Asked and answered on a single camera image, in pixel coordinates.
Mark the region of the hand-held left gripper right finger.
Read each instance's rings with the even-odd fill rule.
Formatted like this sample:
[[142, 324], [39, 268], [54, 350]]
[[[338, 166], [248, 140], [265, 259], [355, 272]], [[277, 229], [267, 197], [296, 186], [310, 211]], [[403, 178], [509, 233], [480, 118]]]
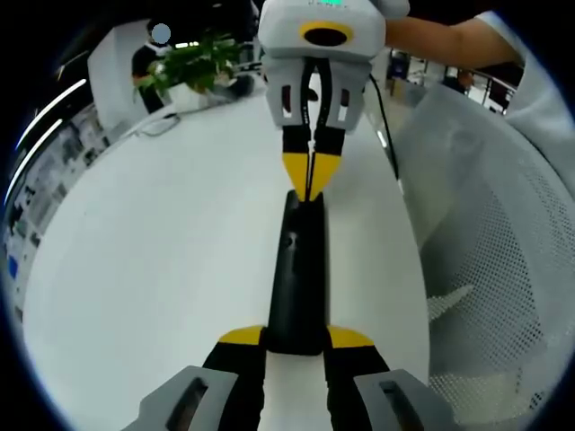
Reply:
[[450, 405], [403, 369], [392, 370], [374, 342], [327, 327], [323, 351], [327, 409], [334, 430], [458, 430]]

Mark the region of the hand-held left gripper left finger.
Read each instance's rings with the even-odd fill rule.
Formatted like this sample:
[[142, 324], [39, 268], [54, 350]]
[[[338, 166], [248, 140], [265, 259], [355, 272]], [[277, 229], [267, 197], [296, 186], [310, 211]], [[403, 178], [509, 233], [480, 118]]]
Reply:
[[127, 430], [256, 430], [264, 406], [262, 326], [220, 337], [202, 366], [189, 365], [139, 404]]

